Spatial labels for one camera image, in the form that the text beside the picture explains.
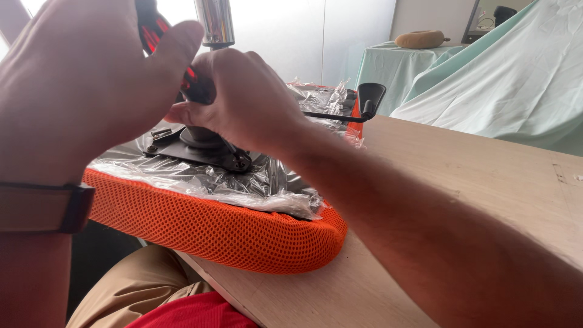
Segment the wooden table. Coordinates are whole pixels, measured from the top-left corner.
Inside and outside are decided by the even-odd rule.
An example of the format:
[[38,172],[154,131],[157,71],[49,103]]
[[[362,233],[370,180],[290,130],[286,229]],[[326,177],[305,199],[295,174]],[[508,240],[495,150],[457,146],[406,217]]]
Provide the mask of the wooden table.
[[[369,151],[583,264],[583,158],[377,116]],[[180,254],[265,327],[437,327],[349,231],[338,257],[299,275],[246,272]]]

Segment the red shirt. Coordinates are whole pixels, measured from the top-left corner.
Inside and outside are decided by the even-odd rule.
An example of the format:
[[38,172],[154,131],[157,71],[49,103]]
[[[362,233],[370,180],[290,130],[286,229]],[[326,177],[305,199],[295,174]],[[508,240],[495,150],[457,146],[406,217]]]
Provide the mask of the red shirt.
[[156,308],[130,323],[126,328],[256,328],[257,325],[237,312],[217,292],[179,298]]

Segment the watch strap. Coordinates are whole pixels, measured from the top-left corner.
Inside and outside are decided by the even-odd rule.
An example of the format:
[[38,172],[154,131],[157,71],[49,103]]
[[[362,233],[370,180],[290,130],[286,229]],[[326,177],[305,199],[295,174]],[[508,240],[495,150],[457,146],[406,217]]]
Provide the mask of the watch strap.
[[75,233],[83,229],[95,189],[0,183],[0,232]]

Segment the chrome cylinder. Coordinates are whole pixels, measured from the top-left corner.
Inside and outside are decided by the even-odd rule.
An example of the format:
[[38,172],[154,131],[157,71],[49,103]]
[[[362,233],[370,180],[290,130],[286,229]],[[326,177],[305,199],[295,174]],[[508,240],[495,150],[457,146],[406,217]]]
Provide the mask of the chrome cylinder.
[[194,0],[194,4],[198,20],[206,31],[203,46],[217,50],[235,44],[229,0]]

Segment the plastic wrap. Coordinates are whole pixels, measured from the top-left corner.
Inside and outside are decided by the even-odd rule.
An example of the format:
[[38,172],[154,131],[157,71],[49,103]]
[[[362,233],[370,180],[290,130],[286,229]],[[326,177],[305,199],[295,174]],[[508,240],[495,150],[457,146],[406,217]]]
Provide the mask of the plastic wrap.
[[[342,82],[337,88],[323,88],[301,85],[296,80],[289,88],[302,110],[343,114],[348,112],[342,106],[347,94],[345,84]],[[359,132],[343,122],[321,118],[314,118],[314,121],[354,146],[362,145]],[[161,122],[152,131],[171,128],[172,132],[176,132],[182,126]],[[148,132],[136,140],[116,146],[95,159],[89,168],[123,179],[145,182],[153,187],[253,210],[281,212],[298,219],[320,218],[318,213],[325,206],[322,197],[297,173],[275,158],[252,152],[250,171],[235,174],[222,168],[196,165],[166,156],[146,157],[143,151],[152,144],[152,140]]]

